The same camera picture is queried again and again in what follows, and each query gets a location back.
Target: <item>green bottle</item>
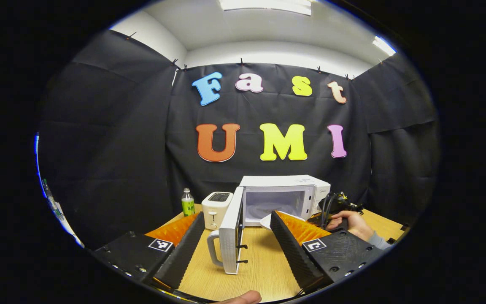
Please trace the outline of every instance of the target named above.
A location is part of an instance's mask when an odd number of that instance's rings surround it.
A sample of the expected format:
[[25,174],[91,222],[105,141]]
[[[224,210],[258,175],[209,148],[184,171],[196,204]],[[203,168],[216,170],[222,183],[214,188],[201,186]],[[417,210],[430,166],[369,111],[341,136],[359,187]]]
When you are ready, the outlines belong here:
[[192,197],[191,190],[189,190],[189,188],[183,189],[181,204],[183,205],[183,216],[194,214],[194,198]]

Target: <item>wooden table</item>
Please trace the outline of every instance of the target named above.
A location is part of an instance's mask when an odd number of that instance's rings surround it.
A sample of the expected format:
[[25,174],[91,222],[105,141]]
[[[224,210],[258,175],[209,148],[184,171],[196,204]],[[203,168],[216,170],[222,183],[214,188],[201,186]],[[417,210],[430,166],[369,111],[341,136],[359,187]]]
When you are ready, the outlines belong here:
[[[196,212],[202,210],[200,204],[194,206]],[[166,224],[183,217],[180,213]],[[380,237],[395,240],[402,235],[402,225],[376,213],[363,210],[365,219]],[[240,260],[248,260],[239,265],[239,273],[224,273],[224,268],[211,262],[207,238],[210,230],[205,229],[197,245],[187,271],[179,285],[181,292],[214,301],[223,301],[240,296],[248,290],[256,290],[262,295],[262,302],[277,301],[295,296],[301,288],[290,270],[278,241],[272,231],[262,227],[245,227],[242,244],[248,250],[241,250]],[[217,258],[221,260],[218,239],[215,240]]]

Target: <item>ceiling light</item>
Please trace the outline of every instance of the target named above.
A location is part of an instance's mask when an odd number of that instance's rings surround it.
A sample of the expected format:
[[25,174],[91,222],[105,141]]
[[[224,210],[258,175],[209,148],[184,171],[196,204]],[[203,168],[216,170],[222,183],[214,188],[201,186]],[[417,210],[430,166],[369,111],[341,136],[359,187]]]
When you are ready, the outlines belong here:
[[388,54],[389,56],[393,56],[393,54],[396,53],[396,51],[391,46],[389,46],[389,44],[387,44],[387,42],[385,42],[382,38],[380,38],[378,36],[374,37],[373,44],[375,46],[378,46],[378,48],[380,48],[380,50],[386,52],[386,54]]
[[242,8],[270,8],[311,15],[311,2],[308,0],[220,0],[220,6],[225,11]]

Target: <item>microwave door handle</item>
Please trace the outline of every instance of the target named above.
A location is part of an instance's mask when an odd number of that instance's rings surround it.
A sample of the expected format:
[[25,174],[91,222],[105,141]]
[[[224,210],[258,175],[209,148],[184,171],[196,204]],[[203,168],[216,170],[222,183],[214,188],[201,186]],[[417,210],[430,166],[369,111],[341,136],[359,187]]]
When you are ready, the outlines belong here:
[[222,264],[222,262],[219,261],[218,258],[216,258],[215,244],[213,242],[214,239],[218,239],[218,238],[219,238],[219,231],[218,230],[211,231],[210,235],[208,235],[208,249],[213,264],[223,267],[224,265]]

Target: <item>letter m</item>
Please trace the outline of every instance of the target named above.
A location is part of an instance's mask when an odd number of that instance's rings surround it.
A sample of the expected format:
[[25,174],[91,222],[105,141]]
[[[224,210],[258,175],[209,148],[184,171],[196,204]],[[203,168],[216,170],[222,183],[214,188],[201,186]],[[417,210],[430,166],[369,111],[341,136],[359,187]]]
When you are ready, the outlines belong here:
[[290,149],[288,158],[292,161],[302,161],[307,159],[305,147],[303,146],[303,131],[305,127],[302,125],[291,125],[286,132],[286,136],[282,133],[274,123],[264,123],[260,125],[260,129],[264,132],[264,153],[260,156],[262,161],[276,160],[276,154],[273,152],[275,147],[278,156],[283,160]]

